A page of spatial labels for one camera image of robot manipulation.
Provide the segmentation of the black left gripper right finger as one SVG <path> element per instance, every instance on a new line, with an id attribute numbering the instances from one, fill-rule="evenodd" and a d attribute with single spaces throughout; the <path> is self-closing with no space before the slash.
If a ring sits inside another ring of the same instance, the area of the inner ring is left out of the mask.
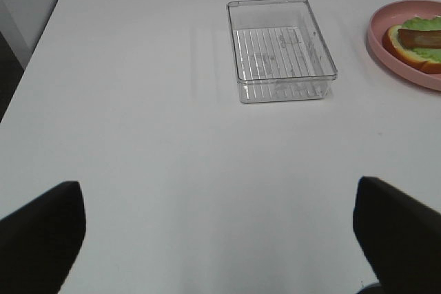
<path id="1" fill-rule="evenodd" d="M 381 293 L 440 292 L 440 213 L 365 176 L 358 182 L 352 226 Z"/>

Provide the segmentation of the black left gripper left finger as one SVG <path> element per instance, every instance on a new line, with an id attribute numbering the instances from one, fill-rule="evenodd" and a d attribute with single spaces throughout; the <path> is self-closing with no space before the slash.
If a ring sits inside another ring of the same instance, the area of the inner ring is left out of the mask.
<path id="1" fill-rule="evenodd" d="M 1 292 L 58 293 L 85 238 L 80 184 L 62 182 L 1 219 Z"/>

